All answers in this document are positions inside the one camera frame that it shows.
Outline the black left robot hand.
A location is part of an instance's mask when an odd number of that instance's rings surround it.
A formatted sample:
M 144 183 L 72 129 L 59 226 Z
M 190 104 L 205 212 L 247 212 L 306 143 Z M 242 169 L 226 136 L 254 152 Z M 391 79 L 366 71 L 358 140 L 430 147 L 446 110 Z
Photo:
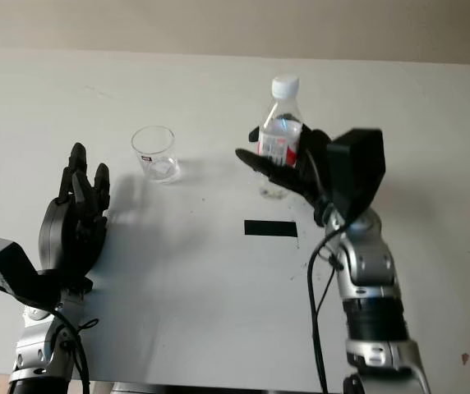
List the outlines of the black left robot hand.
M 87 274 L 104 246 L 108 221 L 104 211 L 110 203 L 108 166 L 98 165 L 93 183 L 86 171 L 86 149 L 77 142 L 39 231 L 40 272 L 59 280 L 63 288 L 84 293 L 92 290 Z

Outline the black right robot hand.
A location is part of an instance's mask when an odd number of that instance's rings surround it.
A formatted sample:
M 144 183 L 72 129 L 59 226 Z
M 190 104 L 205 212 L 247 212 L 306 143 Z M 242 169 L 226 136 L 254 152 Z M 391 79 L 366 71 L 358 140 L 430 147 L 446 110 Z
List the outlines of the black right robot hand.
M 314 221 L 324 227 L 329 217 L 331 180 L 327 162 L 330 137 L 319 129 L 304 125 L 297 148 L 294 166 L 279 166 L 246 149 L 237 148 L 235 154 L 252 170 L 262 174 L 271 183 L 282 186 L 304 197 L 314 209 Z

